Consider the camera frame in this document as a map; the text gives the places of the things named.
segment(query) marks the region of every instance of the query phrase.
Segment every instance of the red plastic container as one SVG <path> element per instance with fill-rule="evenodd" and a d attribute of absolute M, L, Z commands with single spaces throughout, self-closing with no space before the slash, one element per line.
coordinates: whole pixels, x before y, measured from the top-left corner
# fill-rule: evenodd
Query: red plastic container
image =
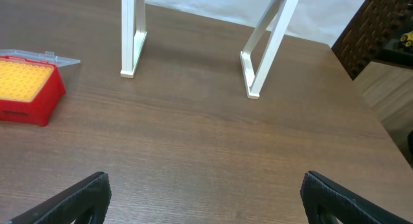
<path fill-rule="evenodd" d="M 15 65 L 47 68 L 48 74 L 42 79 L 41 86 L 27 101 L 0 96 L 0 120 L 33 123 L 47 126 L 48 118 L 56 106 L 59 98 L 66 92 L 57 67 L 47 62 L 31 61 L 24 58 L 0 56 L 2 64 L 12 62 Z"/>

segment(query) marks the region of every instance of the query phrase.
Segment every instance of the brown wooden tabletop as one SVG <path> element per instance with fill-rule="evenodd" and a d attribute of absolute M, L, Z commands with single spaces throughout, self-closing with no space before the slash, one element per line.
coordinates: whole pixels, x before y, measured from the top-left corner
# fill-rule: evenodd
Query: brown wooden tabletop
<path fill-rule="evenodd" d="M 0 221 L 98 170 L 107 223 L 306 223 L 308 170 L 413 221 L 412 169 L 327 45 L 286 36 L 251 100 L 239 51 L 252 28 L 148 5 L 125 79 L 120 4 L 0 0 L 0 48 L 82 60 L 60 68 L 47 127 L 0 122 Z"/>

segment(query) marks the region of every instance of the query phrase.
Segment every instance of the white backdrop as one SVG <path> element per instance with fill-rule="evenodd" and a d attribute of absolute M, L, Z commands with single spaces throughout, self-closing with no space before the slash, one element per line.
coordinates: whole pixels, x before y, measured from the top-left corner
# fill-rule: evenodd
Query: white backdrop
<path fill-rule="evenodd" d="M 255 26 L 270 0 L 146 0 L 146 2 Z M 287 34 L 332 46 L 363 2 L 364 0 L 299 0 Z"/>

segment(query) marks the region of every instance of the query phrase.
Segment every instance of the white support foot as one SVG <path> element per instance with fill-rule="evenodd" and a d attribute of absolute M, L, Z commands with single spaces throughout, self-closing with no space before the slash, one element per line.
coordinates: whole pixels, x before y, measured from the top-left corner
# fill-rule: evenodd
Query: white support foot
<path fill-rule="evenodd" d="M 265 78 L 267 77 L 271 64 L 277 54 L 279 45 L 283 39 L 292 14 L 296 9 L 297 3 L 298 0 L 271 0 L 267 10 L 265 10 L 264 15 L 261 17 L 261 20 L 259 20 L 257 27 L 252 32 L 243 51 L 241 51 L 240 58 L 248 98 L 259 98 L 259 92 L 263 87 Z M 278 12 L 279 15 L 276 17 L 270 39 L 268 40 L 263 58 L 258 66 L 257 74 L 255 75 L 251 63 L 251 52 L 257 45 L 259 39 L 265 33 L 265 29 L 270 24 L 271 20 Z"/>
<path fill-rule="evenodd" d="M 134 77 L 145 39 L 145 0 L 122 0 L 122 77 Z"/>

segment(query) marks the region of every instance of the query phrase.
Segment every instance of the white stand leg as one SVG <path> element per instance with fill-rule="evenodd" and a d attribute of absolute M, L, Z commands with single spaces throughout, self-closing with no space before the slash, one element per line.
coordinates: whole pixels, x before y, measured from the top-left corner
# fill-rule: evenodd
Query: white stand leg
<path fill-rule="evenodd" d="M 263 87 L 265 78 L 270 70 L 271 64 L 276 56 L 281 40 L 283 39 L 285 30 L 290 22 L 292 14 L 296 9 L 298 0 L 271 0 L 263 17 L 255 30 L 252 32 L 250 39 L 241 51 L 241 63 L 243 66 L 245 88 L 247 89 L 248 98 L 258 99 L 259 92 Z M 265 48 L 263 58 L 258 66 L 257 74 L 254 74 L 254 69 L 251 63 L 251 52 L 257 45 L 259 39 L 265 33 L 265 29 L 270 24 L 271 20 L 278 13 L 274 27 Z"/>
<path fill-rule="evenodd" d="M 145 39 L 145 0 L 122 0 L 122 77 L 134 77 Z"/>

